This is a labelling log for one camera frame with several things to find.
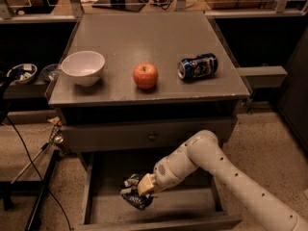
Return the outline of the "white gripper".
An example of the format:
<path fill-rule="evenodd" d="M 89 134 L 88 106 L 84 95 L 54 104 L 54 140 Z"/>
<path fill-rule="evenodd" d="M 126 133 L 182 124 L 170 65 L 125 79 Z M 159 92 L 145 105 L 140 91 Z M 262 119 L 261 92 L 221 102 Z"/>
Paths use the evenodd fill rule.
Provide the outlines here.
<path fill-rule="evenodd" d="M 153 170 L 153 174 L 146 173 L 140 180 L 137 190 L 139 196 L 145 196 L 153 192 L 159 193 L 166 189 L 179 185 L 182 179 L 176 176 L 167 163 L 167 157 L 160 160 Z"/>

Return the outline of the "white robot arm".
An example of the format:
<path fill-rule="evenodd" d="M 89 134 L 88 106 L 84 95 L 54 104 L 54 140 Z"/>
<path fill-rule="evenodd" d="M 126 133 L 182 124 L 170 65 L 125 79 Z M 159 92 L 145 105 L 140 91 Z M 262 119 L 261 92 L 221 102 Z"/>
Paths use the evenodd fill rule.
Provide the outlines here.
<path fill-rule="evenodd" d="M 179 185 L 202 168 L 226 185 L 267 231 L 308 231 L 308 222 L 273 194 L 235 167 L 218 146 L 217 136 L 202 130 L 154 166 L 138 184 L 148 196 Z"/>

